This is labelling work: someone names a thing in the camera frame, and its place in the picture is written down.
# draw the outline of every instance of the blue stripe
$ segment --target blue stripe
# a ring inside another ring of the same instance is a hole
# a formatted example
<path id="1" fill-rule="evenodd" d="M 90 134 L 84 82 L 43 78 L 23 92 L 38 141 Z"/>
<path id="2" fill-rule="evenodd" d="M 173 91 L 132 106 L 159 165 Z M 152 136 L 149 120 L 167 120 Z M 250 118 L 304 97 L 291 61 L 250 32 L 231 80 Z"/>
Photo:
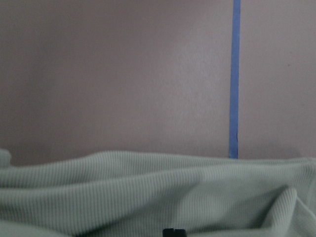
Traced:
<path id="1" fill-rule="evenodd" d="M 239 80 L 240 0 L 234 0 L 229 157 L 238 158 L 238 80 Z"/>

